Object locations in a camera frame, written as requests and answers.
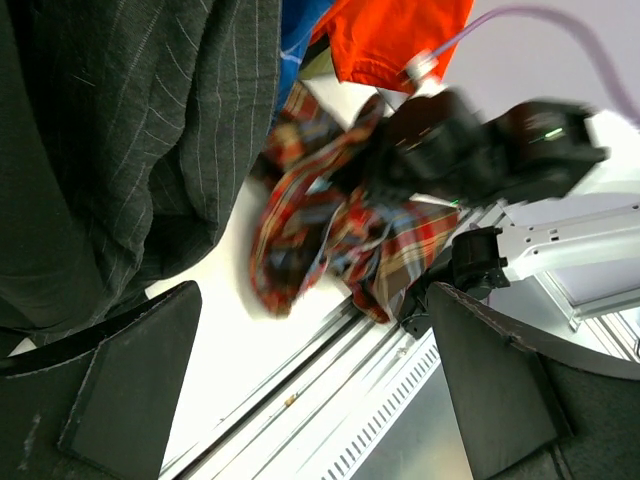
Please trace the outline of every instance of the robotic arm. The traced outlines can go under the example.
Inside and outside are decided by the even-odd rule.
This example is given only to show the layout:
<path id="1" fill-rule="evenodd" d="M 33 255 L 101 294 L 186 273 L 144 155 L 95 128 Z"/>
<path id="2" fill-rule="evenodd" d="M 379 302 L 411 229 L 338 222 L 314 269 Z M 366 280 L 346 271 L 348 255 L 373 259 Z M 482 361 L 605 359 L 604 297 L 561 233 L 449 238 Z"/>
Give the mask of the robotic arm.
<path id="1" fill-rule="evenodd" d="M 585 106 L 530 101 L 482 123 L 460 92 L 421 95 L 420 69 L 408 73 L 417 94 L 332 179 L 338 186 L 350 190 L 364 179 L 372 202 L 426 195 L 468 208 L 532 203 L 568 195 L 608 158 L 593 144 Z M 412 289 L 424 298 L 439 281 L 483 299 L 546 270 L 640 257 L 638 245 L 638 204 L 546 225 L 477 229 L 456 236 L 449 256 Z M 416 318 L 403 326 L 419 336 L 426 328 L 415 328 Z"/>

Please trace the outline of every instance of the plaid shirt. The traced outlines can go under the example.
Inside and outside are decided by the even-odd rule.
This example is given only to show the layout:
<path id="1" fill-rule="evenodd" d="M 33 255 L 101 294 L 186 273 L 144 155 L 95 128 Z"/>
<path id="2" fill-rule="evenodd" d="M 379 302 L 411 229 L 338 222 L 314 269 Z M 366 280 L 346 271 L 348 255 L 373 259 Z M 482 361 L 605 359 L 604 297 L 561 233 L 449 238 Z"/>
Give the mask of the plaid shirt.
<path id="1" fill-rule="evenodd" d="M 253 171 L 272 194 L 255 234 L 250 276 L 273 314 L 288 315 L 328 272 L 347 284 L 359 309 L 388 322 L 455 229 L 453 208 L 371 205 L 361 188 L 345 195 L 323 181 L 367 141 L 384 106 L 373 96 L 344 132 L 304 86 L 294 86 Z"/>

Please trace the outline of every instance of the pinstripe fabric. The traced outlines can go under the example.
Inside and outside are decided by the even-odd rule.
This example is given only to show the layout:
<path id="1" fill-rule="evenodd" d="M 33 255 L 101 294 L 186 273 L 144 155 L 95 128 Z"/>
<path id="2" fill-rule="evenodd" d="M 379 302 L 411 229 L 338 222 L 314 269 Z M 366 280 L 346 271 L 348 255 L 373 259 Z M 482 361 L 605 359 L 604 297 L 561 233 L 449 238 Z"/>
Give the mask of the pinstripe fabric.
<path id="1" fill-rule="evenodd" d="M 452 208 L 371 205 L 361 188 L 349 196 L 318 188 L 353 158 L 383 112 L 384 102 L 374 96 L 341 132 L 304 87 L 294 87 L 253 172 L 273 188 L 249 263 L 253 289 L 272 313 L 287 315 L 299 295 L 330 273 L 344 280 L 371 318 L 394 319 L 408 287 L 455 229 Z"/>
<path id="2" fill-rule="evenodd" d="M 280 1 L 38 5 L 20 45 L 25 79 L 94 246 L 104 292 L 92 325 L 219 241 L 270 125 Z"/>

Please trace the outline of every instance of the purple cable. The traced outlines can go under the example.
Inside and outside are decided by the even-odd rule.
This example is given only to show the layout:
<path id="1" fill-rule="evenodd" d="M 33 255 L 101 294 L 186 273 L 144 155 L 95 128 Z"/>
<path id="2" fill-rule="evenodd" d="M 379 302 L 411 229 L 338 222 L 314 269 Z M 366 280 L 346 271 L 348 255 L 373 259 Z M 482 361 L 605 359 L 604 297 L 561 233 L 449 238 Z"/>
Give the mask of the purple cable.
<path id="1" fill-rule="evenodd" d="M 620 77 L 597 35 L 584 22 L 561 10 L 536 5 L 512 5 L 495 8 L 471 22 L 456 36 L 436 48 L 432 52 L 432 56 L 436 58 L 439 57 L 480 25 L 483 25 L 493 18 L 503 16 L 536 18 L 564 27 L 578 40 L 578 43 L 587 53 L 600 80 L 620 113 L 627 117 L 637 129 L 640 129 L 640 111 L 634 105 L 624 85 L 622 85 Z"/>

